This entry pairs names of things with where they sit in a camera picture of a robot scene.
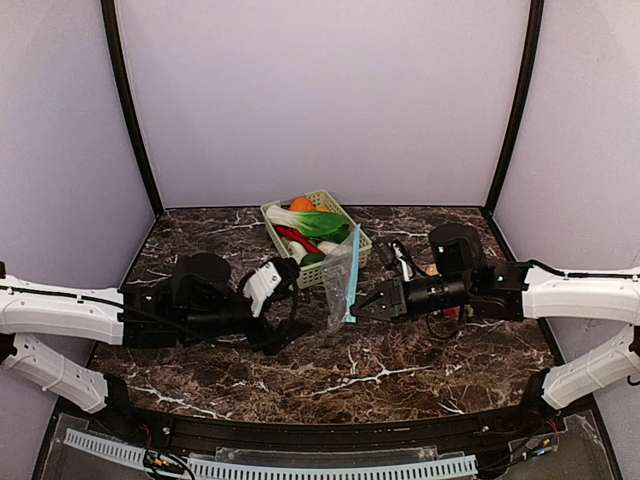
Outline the spare clear zip bag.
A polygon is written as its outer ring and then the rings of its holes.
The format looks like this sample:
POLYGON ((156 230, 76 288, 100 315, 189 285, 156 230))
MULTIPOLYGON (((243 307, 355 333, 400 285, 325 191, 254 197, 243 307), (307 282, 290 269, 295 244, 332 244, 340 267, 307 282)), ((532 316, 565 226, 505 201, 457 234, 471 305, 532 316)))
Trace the spare clear zip bag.
POLYGON ((327 330, 337 332, 345 323, 354 323, 351 307, 355 302, 360 255, 361 228, 356 225, 349 236, 321 263, 327 298, 327 330))

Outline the beige perforated plastic basket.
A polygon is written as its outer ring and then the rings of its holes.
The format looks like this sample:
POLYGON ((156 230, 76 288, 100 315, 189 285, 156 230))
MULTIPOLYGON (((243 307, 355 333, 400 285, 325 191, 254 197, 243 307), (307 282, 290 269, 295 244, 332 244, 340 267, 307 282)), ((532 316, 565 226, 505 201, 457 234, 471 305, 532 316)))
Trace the beige perforated plastic basket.
MULTIPOLYGON (((336 213, 344 216, 351 227, 351 231, 357 225, 357 222, 346 212, 346 210, 339 204, 339 202, 328 191, 317 190, 317 191, 306 193, 301 197, 309 198, 316 206, 322 205, 327 207, 330 210, 329 213, 336 213)), ((275 227, 277 225, 272 224, 266 218, 266 215, 265 215, 265 210, 270 205, 278 205, 283 209, 289 210, 289 206, 291 205, 291 202, 293 200, 269 202, 269 203, 263 204, 260 207, 260 211, 265 220, 267 233, 271 238, 276 250, 281 255, 281 257, 282 258, 291 257, 291 258, 294 258, 295 260, 300 261, 302 257, 306 255, 308 252, 299 243, 293 242, 288 240, 287 238, 281 237, 275 230, 275 227)), ((327 240, 319 240, 319 239, 313 239, 313 238, 307 238, 307 239, 316 247, 321 241, 327 241, 327 240)), ((300 289, 312 287, 322 282, 321 263, 322 262, 305 266, 305 267, 301 267, 299 265, 301 268, 301 273, 298 278, 298 286, 300 289)))

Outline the red toy apple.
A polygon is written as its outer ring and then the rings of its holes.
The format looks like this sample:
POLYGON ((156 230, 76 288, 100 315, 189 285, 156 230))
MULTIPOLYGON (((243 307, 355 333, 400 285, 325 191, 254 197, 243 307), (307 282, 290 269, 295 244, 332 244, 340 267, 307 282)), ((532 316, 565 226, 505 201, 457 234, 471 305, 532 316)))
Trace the red toy apple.
POLYGON ((459 307, 450 307, 443 310, 443 315, 445 317, 457 317, 459 315, 459 312, 459 307))

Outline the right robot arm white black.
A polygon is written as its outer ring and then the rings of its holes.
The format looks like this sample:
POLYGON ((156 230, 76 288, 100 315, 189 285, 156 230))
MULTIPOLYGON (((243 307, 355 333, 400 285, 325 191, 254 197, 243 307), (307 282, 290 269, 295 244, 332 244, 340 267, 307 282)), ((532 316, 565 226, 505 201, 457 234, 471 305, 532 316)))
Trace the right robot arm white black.
POLYGON ((488 263, 475 228, 446 223, 428 235, 437 273, 395 277, 360 297, 356 318, 400 323, 411 317, 469 306, 496 320, 549 317, 623 323, 602 345, 561 366, 534 374, 520 405, 561 410, 639 371, 639 271, 562 271, 537 260, 488 263))

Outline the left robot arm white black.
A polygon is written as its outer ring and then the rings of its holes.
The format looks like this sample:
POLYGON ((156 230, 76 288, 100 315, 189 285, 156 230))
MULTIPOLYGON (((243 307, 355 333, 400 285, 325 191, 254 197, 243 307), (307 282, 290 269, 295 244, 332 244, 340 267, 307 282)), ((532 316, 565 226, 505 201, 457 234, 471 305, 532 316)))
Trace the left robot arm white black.
POLYGON ((1 368, 89 414, 128 408, 126 383, 83 367, 39 337, 49 334, 133 349, 174 348, 196 342, 275 355, 311 329, 297 320, 300 268, 273 258, 237 286, 231 266, 213 253, 182 256, 151 287, 98 290, 34 284, 1 275, 1 368))

